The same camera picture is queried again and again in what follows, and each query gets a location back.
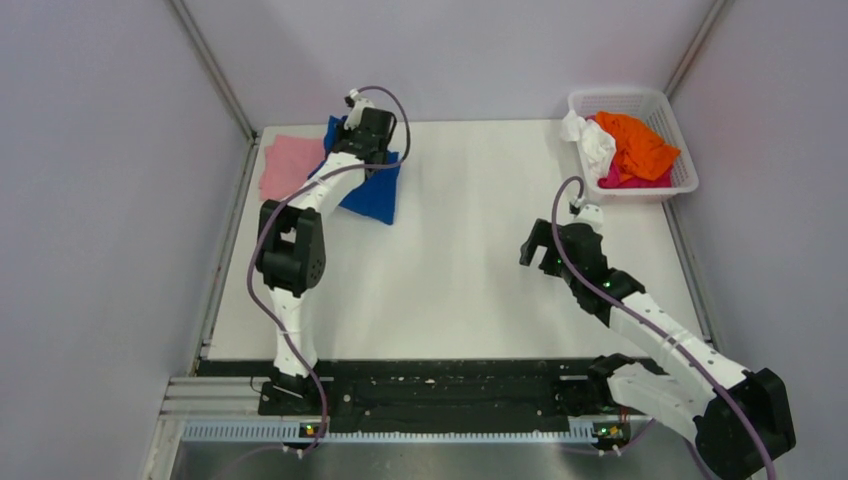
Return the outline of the blue printed t-shirt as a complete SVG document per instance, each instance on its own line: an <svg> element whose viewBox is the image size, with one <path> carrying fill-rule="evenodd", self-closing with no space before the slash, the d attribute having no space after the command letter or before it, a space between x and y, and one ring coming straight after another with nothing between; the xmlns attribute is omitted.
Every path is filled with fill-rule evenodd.
<svg viewBox="0 0 848 480"><path fill-rule="evenodd" d="M388 147L387 165L366 165L351 154L332 153L334 130L343 118L329 119L324 138L325 158L307 180L312 189L301 199L323 213L342 207L391 225L395 218L401 155Z"/></svg>

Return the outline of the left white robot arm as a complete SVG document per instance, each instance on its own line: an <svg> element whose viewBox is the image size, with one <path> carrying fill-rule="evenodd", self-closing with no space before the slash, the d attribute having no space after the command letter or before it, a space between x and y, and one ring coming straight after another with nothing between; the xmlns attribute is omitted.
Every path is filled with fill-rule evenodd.
<svg viewBox="0 0 848 480"><path fill-rule="evenodd" d="M330 118L320 156L296 175L298 186L261 204L252 264L271 295L263 310L277 328L271 382L297 413L314 410L321 397L302 305L327 268L324 223L342 208L393 224L404 159L390 149L397 126L394 113L373 106Z"/></svg>

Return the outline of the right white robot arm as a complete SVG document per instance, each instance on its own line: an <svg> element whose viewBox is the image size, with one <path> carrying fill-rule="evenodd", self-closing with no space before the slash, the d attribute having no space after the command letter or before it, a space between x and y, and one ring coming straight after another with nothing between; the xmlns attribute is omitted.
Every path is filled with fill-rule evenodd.
<svg viewBox="0 0 848 480"><path fill-rule="evenodd" d="M794 449L797 438L783 380L732 361L667 314L629 273L612 268L602 237L585 222L538 219L520 249L520 264L538 248L540 270L562 278L576 303L641 349L655 374L623 354L596 358L586 397L600 412L618 406L651 416L684 438L720 479L748 479Z"/></svg>

